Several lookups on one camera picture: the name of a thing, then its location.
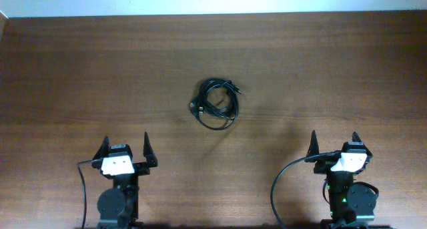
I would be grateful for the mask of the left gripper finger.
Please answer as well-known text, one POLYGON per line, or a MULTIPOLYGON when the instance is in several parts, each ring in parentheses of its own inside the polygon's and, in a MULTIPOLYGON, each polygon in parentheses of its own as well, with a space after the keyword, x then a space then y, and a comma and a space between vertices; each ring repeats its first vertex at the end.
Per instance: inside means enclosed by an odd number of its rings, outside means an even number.
POLYGON ((109 137, 105 136, 100 148, 95 153, 93 160, 100 160, 102 158, 107 157, 109 153, 109 149, 110 149, 109 137))
POLYGON ((158 167, 158 160, 153 152, 147 132, 144 133, 143 156, 148 167, 158 167))

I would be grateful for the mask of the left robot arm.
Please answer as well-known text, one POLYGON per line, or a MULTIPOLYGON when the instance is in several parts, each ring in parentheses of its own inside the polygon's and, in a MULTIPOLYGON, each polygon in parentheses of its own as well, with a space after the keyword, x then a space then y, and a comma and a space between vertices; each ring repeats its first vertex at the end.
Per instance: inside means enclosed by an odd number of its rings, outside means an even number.
POLYGON ((158 166, 149 137, 143 139, 144 162, 134 162, 131 148, 127 144, 112 146, 109 138, 103 142, 93 157, 91 166, 111 180, 113 185, 98 198, 97 209, 100 213, 98 228, 143 228, 138 220, 140 176, 148 176, 150 169, 158 166))

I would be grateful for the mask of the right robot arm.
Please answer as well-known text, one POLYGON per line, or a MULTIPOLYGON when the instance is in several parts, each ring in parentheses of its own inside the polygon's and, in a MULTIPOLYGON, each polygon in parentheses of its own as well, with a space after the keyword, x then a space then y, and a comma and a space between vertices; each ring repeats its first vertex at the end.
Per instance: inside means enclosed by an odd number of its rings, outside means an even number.
POLYGON ((374 208, 379 190, 354 176, 363 172, 372 158, 371 151, 356 132, 341 150, 321 154, 316 133, 312 132, 305 162, 314 164, 315 174, 326 176, 322 193, 330 206, 329 220, 321 228, 368 228, 375 219, 374 208))

